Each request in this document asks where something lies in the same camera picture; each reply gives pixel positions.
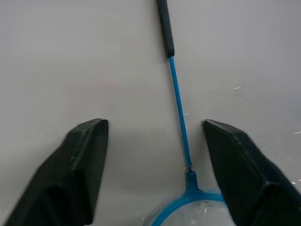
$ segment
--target gray floor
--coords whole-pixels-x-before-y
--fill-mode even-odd
[[[200,122],[246,131],[301,191],[301,2],[168,0],[194,169]],[[0,221],[65,133],[110,121],[95,225],[132,226],[184,191],[155,0],[0,2]]]

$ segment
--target black foam grip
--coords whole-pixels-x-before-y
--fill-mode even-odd
[[[174,41],[173,41],[173,34],[171,33],[171,26],[167,8],[166,0],[157,0],[158,9],[159,9],[159,16],[165,46],[165,52],[167,58],[174,56]]]

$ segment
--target blue metal rod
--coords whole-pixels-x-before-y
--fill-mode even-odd
[[[174,82],[174,93],[175,93],[175,99],[178,107],[180,126],[181,126],[181,132],[182,132],[182,138],[184,144],[184,153],[185,153],[188,169],[189,171],[191,171],[192,163],[191,163],[189,147],[188,147],[187,132],[186,132],[186,126],[184,121],[184,114],[183,114],[183,108],[181,103],[177,73],[175,71],[174,58],[172,56],[169,58],[169,63],[170,63],[171,75],[173,77],[173,82]]]

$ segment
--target handle grip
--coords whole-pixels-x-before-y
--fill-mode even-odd
[[[165,52],[167,58],[174,56],[174,41],[173,41],[173,34],[171,32],[168,8],[166,0],[157,0],[158,9],[159,9],[159,16],[165,46]]]

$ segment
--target white surface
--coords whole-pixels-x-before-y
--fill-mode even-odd
[[[200,122],[246,131],[301,182],[301,2],[169,0],[194,169],[216,188]],[[110,121],[95,225],[132,226],[184,191],[155,0],[0,2],[0,221],[65,133]]]

